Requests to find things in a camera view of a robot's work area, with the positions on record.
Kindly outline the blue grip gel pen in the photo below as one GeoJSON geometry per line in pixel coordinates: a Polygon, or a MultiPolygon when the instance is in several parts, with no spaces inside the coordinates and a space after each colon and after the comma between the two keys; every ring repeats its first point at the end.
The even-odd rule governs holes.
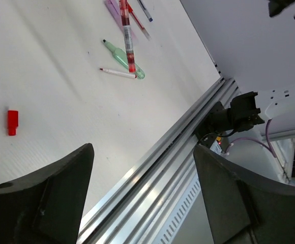
{"type": "Polygon", "coordinates": [[[137,1],[138,1],[139,5],[141,6],[143,12],[145,13],[147,19],[149,20],[149,22],[152,22],[153,18],[150,15],[149,11],[147,10],[147,8],[146,8],[145,4],[143,3],[143,1],[142,0],[137,0],[137,1]]]}

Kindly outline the aluminium frame rail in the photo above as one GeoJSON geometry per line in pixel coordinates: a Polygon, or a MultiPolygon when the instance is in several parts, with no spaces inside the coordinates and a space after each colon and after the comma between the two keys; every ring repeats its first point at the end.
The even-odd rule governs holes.
{"type": "Polygon", "coordinates": [[[194,177],[195,128],[239,92],[234,79],[211,86],[82,219],[78,243],[152,243],[194,177]]]}

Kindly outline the red grip gel pen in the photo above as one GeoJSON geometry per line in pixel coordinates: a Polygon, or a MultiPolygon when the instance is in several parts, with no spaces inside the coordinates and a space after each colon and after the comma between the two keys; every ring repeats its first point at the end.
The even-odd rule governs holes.
{"type": "Polygon", "coordinates": [[[129,3],[127,3],[128,5],[128,11],[129,14],[132,16],[132,18],[134,19],[134,21],[136,22],[136,24],[139,26],[140,30],[142,31],[142,33],[145,35],[145,37],[150,40],[151,36],[148,33],[148,31],[146,30],[146,28],[143,26],[143,24],[141,23],[141,21],[139,20],[139,18],[137,17],[137,15],[134,13],[132,7],[130,6],[129,3]]]}

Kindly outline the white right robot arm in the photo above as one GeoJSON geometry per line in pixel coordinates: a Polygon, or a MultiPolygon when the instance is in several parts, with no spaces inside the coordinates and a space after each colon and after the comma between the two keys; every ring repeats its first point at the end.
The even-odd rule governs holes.
{"type": "Polygon", "coordinates": [[[222,74],[258,92],[270,135],[295,136],[295,5],[271,18],[267,1],[200,1],[201,37],[222,74]]]}

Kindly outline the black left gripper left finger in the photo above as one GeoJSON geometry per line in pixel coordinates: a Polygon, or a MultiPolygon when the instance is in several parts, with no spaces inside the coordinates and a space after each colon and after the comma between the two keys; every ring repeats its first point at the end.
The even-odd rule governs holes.
{"type": "Polygon", "coordinates": [[[76,243],[93,162],[87,143],[0,184],[0,243],[76,243]]]}

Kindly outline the thin white red marker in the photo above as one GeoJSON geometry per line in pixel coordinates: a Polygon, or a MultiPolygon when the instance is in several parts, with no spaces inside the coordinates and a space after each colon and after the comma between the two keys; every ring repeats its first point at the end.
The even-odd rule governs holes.
{"type": "Polygon", "coordinates": [[[111,70],[111,69],[105,69],[105,68],[100,68],[99,70],[104,72],[104,73],[115,75],[115,76],[121,76],[121,77],[130,78],[130,79],[136,79],[137,78],[137,75],[132,74],[132,73],[120,72],[120,71],[111,70]]]}

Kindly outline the red marker cap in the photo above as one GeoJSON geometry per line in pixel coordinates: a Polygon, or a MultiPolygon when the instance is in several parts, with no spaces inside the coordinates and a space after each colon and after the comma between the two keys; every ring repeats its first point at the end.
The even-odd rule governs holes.
{"type": "Polygon", "coordinates": [[[8,110],[7,130],[9,136],[15,136],[18,128],[18,111],[8,110]]]}

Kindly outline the green highlighter pen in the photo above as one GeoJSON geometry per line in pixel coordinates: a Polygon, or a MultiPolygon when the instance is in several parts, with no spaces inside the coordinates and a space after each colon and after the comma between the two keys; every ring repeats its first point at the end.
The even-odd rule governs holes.
{"type": "Polygon", "coordinates": [[[103,39],[102,43],[106,47],[106,49],[111,53],[112,57],[124,68],[127,69],[129,73],[135,74],[138,79],[145,78],[145,72],[135,64],[135,70],[132,71],[130,68],[133,66],[132,64],[128,64],[127,54],[120,48],[114,46],[112,43],[103,39]]]}

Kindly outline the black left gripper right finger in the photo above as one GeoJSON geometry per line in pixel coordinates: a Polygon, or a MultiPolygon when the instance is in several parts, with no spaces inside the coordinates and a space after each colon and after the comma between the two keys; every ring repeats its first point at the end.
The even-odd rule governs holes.
{"type": "Polygon", "coordinates": [[[295,243],[295,187],[203,145],[193,152],[214,243],[295,243]]]}

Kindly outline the right circuit board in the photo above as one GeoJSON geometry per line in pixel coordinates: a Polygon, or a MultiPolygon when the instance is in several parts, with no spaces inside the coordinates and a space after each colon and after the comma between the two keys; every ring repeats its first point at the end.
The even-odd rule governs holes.
{"type": "Polygon", "coordinates": [[[229,146],[228,138],[213,137],[209,140],[211,143],[210,150],[221,155],[226,154],[226,150],[229,146]]]}

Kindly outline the red ink clear pen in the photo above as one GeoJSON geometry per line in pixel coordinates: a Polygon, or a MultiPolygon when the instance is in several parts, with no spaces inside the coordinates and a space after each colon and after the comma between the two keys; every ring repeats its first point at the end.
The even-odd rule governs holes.
{"type": "Polygon", "coordinates": [[[134,49],[133,49],[132,33],[131,33],[127,1],[119,0],[119,8],[120,8],[120,14],[121,14],[121,20],[122,20],[123,33],[124,33],[128,69],[130,73],[135,73],[136,66],[135,66],[135,60],[134,60],[134,49]]]}

